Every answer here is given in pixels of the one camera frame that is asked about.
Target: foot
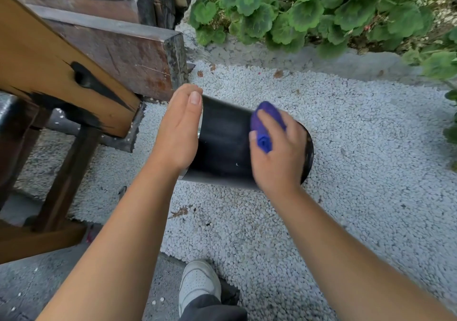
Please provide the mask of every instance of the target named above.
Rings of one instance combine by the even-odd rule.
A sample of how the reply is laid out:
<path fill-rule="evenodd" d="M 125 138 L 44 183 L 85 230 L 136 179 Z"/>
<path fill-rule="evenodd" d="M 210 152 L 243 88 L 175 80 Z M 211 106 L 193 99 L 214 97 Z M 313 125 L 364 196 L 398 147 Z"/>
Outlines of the foot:
<path fill-rule="evenodd" d="M 221 283 L 214 269 L 204 260 L 190 262 L 182 274 L 179 288 L 179 317 L 186 306 L 201 295 L 221 300 Z"/>

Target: gravel ground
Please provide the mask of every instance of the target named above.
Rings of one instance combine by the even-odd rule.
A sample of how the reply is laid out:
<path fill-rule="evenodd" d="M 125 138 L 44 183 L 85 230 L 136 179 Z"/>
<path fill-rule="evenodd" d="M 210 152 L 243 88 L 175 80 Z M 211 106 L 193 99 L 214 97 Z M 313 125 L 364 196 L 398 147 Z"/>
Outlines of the gravel ground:
<path fill-rule="evenodd" d="M 362 82 L 313 72 L 197 62 L 191 81 L 210 96 L 254 109 L 268 100 L 310 131 L 306 190 L 355 237 L 457 312 L 455 146 L 442 129 L 455 109 L 434 88 Z M 77 219 L 104 223 L 154 143 L 163 104 L 149 104 L 133 154 L 100 146 L 78 192 Z M 46 131 L 18 186 L 46 194 L 72 138 Z M 251 320 L 335 320 L 263 193 L 179 182 L 161 250 L 205 258 L 241 290 Z"/>

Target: black cylinder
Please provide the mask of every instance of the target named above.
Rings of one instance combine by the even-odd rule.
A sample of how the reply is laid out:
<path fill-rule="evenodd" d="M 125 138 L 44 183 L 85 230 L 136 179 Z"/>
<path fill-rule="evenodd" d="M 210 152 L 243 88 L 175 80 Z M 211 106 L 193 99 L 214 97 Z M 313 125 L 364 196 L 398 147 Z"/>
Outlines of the black cylinder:
<path fill-rule="evenodd" d="M 181 174 L 181 179 L 258 190 L 252 175 L 249 150 L 252 113 L 252 110 L 203 96 L 197 154 L 189 168 Z M 313 164 L 314 147 L 309 133 L 303 153 L 302 183 Z"/>

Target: white sneaker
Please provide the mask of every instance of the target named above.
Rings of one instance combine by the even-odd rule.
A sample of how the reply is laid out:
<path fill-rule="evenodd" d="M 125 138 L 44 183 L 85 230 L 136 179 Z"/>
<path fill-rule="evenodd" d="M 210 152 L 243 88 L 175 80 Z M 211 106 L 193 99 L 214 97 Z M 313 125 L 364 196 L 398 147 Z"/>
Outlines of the white sneaker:
<path fill-rule="evenodd" d="M 179 288 L 179 317 L 186 306 L 201 295 L 221 300 L 221 283 L 214 269 L 204 260 L 190 262 L 182 274 Z"/>

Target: person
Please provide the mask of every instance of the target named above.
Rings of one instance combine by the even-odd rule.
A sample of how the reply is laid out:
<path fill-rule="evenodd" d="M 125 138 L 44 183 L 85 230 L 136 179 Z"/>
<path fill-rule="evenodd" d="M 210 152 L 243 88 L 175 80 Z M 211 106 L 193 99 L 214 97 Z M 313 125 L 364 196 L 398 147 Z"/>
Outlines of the person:
<path fill-rule="evenodd" d="M 197 152 L 202 89 L 186 84 L 173 95 L 152 152 L 106 225 L 38 321 L 138 321 L 142 318 L 182 169 Z M 258 186 L 283 219 L 319 288 L 341 320 L 456 321 L 438 300 L 380 260 L 328 216 L 300 186 L 306 133 L 282 112 L 284 132 L 259 111 L 273 149 L 249 134 Z M 241 321 L 245 309 L 223 306 L 221 286 L 204 261 L 187 265 L 180 284 L 181 321 Z"/>

